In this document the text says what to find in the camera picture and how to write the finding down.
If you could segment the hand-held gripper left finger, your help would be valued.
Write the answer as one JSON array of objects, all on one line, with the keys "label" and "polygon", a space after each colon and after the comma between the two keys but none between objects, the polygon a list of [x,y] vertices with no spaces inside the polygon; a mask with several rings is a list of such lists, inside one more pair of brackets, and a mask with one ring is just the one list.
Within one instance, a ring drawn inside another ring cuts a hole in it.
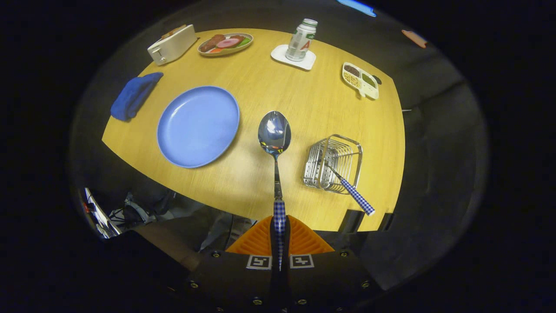
[{"label": "hand-held gripper left finger", "polygon": [[206,253],[186,287],[197,312],[278,312],[278,220],[264,218],[228,249]]}]

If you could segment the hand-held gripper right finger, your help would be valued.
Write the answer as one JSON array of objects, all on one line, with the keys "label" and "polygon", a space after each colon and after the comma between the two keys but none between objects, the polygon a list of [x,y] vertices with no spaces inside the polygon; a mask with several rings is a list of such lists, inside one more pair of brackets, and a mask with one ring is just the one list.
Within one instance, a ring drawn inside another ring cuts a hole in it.
[{"label": "hand-held gripper right finger", "polygon": [[380,294],[381,287],[355,252],[335,251],[303,222],[287,217],[282,313],[361,313]]}]

